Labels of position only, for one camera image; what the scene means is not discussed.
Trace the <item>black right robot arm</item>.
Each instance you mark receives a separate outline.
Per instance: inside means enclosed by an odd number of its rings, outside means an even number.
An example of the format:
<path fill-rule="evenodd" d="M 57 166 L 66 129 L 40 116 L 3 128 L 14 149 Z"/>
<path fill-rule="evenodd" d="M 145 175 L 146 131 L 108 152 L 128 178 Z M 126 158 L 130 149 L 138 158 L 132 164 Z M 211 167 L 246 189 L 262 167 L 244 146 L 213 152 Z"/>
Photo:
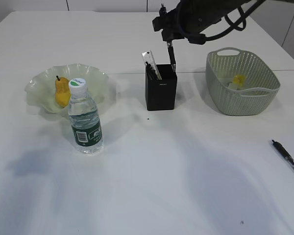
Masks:
<path fill-rule="evenodd" d="M 161 31 L 165 42 L 186 38 L 189 43 L 203 45 L 206 42 L 220 39 L 233 30 L 243 31 L 246 18 L 253 13 L 264 1 L 256 1 L 247 11 L 242 5 L 246 0 L 181 0 L 175 9 L 167 12 L 161 6 L 159 16 L 153 19 L 155 32 Z M 214 36 L 202 33 L 213 24 L 224 18 L 229 28 Z"/>

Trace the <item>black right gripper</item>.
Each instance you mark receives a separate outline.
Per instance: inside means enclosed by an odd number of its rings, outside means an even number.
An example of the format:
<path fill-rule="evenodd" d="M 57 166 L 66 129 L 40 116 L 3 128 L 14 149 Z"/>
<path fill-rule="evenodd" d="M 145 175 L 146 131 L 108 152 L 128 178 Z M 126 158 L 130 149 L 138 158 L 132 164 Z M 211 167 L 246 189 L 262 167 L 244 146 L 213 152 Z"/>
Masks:
<path fill-rule="evenodd" d="M 185 38 L 177 27 L 175 15 L 175 9 L 167 12 L 165 8 L 160 8 L 159 16 L 152 20 L 154 31 L 161 31 L 162 40 L 164 42 L 172 42 L 173 40 Z"/>

